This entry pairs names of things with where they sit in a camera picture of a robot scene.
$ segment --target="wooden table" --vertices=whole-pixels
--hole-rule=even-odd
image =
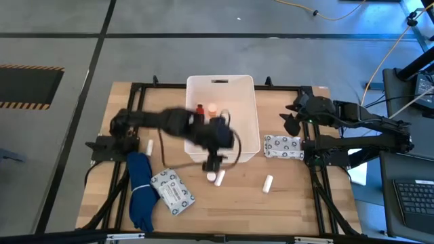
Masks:
[[[120,108],[126,108],[131,83],[113,83],[100,133],[109,135],[109,122]],[[316,96],[329,97],[326,87],[314,87]],[[259,130],[264,135],[287,135],[279,113],[288,113],[285,105],[291,104],[297,94],[294,91],[256,91]],[[160,111],[166,107],[184,106],[185,89],[147,89],[144,110]],[[320,127],[321,134],[338,136],[337,130]],[[163,170],[160,143],[155,129],[139,129],[140,151],[146,150],[149,139],[154,140],[151,156],[153,173]],[[165,160],[168,165],[191,162],[184,152],[184,140],[163,134]],[[261,150],[246,163],[227,171],[221,187],[210,184],[200,167],[177,169],[186,187],[196,197],[196,202],[173,216],[163,201],[153,210],[153,226],[156,232],[224,233],[245,235],[318,235],[315,205],[309,170],[302,161],[268,159]],[[104,162],[90,173],[85,188],[77,228],[87,224],[107,198],[113,172],[113,162]],[[266,176],[274,176],[269,194],[262,192]],[[334,203],[351,226],[361,232],[351,185],[343,170],[328,167],[330,187]],[[128,213],[131,197],[129,187],[121,230],[139,231],[134,228]],[[322,203],[325,229],[330,232],[328,211]],[[109,227],[114,226],[117,202],[113,204]]]

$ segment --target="yellow black hazard stripe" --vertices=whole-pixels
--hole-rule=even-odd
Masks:
[[[63,67],[56,66],[31,66],[31,65],[17,65],[17,64],[1,64],[0,68],[25,68],[25,69],[39,69],[39,70],[61,70],[65,71]]]
[[[49,104],[36,104],[36,103],[30,103],[30,102],[0,102],[0,108],[47,110],[50,108],[50,105]]]

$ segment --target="keyboard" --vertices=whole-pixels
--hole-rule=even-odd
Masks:
[[[404,224],[434,235],[434,181],[394,180]]]

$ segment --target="concrete floor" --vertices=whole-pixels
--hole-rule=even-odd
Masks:
[[[406,0],[410,10],[417,4],[414,1],[418,0]],[[292,2],[320,9],[330,17],[341,16],[357,5],[338,0]],[[5,38],[1,33],[99,33],[109,3],[0,3],[0,63],[66,69],[49,110],[0,109],[0,148],[28,158],[26,163],[0,164],[0,236],[34,231],[97,42],[95,38]],[[358,102],[363,84],[394,43],[393,39],[372,37],[401,34],[406,28],[405,17],[398,3],[368,3],[344,20],[328,22],[271,0],[118,1],[109,33],[343,35],[342,39],[105,39],[47,231],[74,229],[91,155],[84,142],[93,141],[99,131],[113,81],[151,82],[152,76],[157,75],[162,83],[184,83],[190,75],[248,74],[257,84],[271,76],[279,85],[328,86],[333,99]],[[431,24],[428,18],[422,18],[421,31],[433,30]],[[374,36],[354,39],[352,34]],[[415,39],[405,39],[383,67],[403,67],[421,53]],[[375,81],[381,81],[380,73]],[[367,102],[381,95],[370,92]],[[373,107],[372,112],[385,114],[385,107]],[[375,211],[366,209],[369,207],[363,211],[359,208],[362,229],[370,236],[380,237],[375,228],[385,229],[385,223],[365,224],[367,219],[377,219],[373,217]]]

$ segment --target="white box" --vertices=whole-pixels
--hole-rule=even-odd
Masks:
[[[187,79],[186,108],[195,110],[202,104],[205,120],[208,117],[208,104],[217,105],[217,115],[223,109],[231,114],[231,129],[241,138],[241,156],[239,163],[251,159],[260,150],[258,113],[253,78],[249,75],[209,75],[190,76]],[[208,151],[190,142],[184,143],[184,149],[196,163],[206,161]],[[219,154],[227,156],[223,163],[233,163],[237,158],[238,141],[235,139],[233,149],[220,149]]]

